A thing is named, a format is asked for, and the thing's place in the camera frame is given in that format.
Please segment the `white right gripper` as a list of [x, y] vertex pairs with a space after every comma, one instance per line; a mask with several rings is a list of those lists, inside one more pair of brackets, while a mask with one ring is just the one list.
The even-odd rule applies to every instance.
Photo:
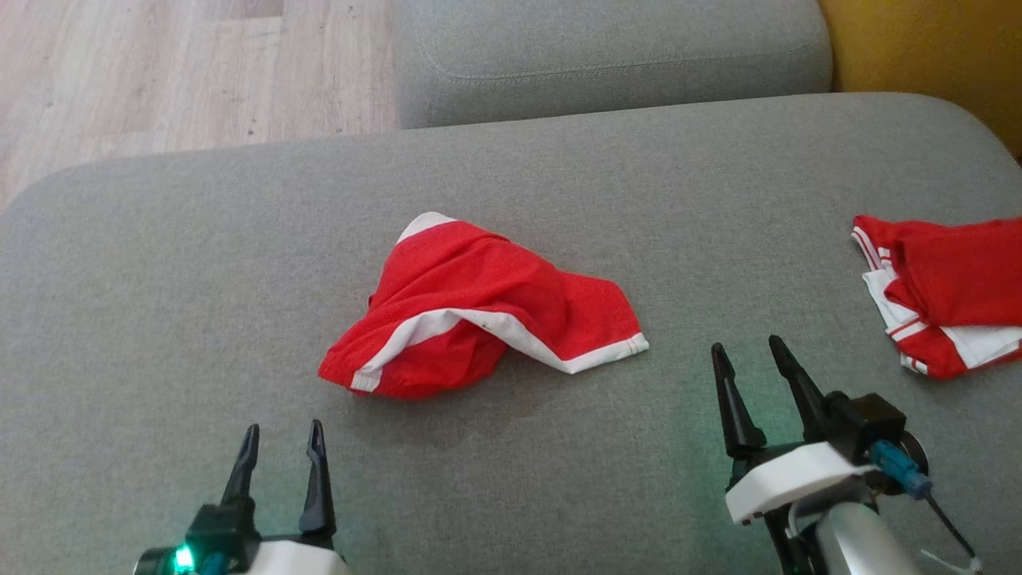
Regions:
[[866, 485], [866, 473], [872, 469], [851, 465], [822, 442], [831, 426], [824, 395], [781, 336], [770, 335], [769, 346], [802, 419], [803, 440], [817, 443], [766, 447], [766, 436], [753, 422], [736, 385], [725, 346], [713, 343], [725, 451], [734, 459], [725, 491], [727, 513], [736, 525], [763, 521], [782, 575], [833, 575], [820, 542], [820, 523], [839, 505], [876, 510], [876, 496]]

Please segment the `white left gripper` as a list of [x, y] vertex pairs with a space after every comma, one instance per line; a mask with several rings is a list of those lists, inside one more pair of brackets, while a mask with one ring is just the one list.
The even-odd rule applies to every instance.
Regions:
[[[259, 457], [259, 423], [252, 423], [242, 437], [220, 504], [256, 510], [251, 496], [252, 474]], [[323, 425], [311, 421], [306, 456], [310, 461], [309, 483], [299, 518], [300, 535], [272, 537], [260, 542], [256, 556], [238, 575], [353, 575], [342, 554], [336, 549], [337, 531]]]

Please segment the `red white jersey shirt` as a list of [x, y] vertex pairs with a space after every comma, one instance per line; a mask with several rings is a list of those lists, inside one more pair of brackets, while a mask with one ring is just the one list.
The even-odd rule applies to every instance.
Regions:
[[1022, 360], [1022, 218], [854, 218], [862, 278], [905, 369], [932, 379]]

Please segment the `red shorts white stripe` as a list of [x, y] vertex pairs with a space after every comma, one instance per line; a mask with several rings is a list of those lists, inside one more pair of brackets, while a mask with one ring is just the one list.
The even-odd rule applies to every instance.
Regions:
[[318, 375], [358, 395], [419, 400], [478, 383], [511, 350], [575, 375], [648, 349], [617, 284], [424, 212], [402, 230], [367, 312]]

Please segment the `large grey sofa seat cushion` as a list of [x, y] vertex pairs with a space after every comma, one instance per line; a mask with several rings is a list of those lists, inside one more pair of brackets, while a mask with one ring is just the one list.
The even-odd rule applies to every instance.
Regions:
[[[518, 353], [423, 402], [318, 378], [399, 233], [467, 220], [612, 280], [649, 351], [579, 375]], [[323, 422], [358, 575], [778, 575], [731, 523], [711, 345], [799, 440], [769, 335], [823, 391], [905, 412], [988, 575], [1022, 575], [1022, 363], [905, 371], [854, 215], [1022, 215], [1022, 167], [926, 96], [828, 93], [110, 161], [0, 217], [0, 575], [131, 575], [262, 429], [258, 527], [294, 533]]]

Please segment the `small grey sofa cushion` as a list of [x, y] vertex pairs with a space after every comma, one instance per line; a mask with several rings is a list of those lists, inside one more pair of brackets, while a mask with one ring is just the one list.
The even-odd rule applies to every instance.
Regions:
[[825, 93], [818, 0], [393, 0], [416, 129]]

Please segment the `yellow cushion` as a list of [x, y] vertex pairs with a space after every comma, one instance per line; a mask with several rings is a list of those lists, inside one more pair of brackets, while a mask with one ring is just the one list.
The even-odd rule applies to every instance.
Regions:
[[967, 109], [1022, 161], [1022, 0], [818, 0], [839, 92]]

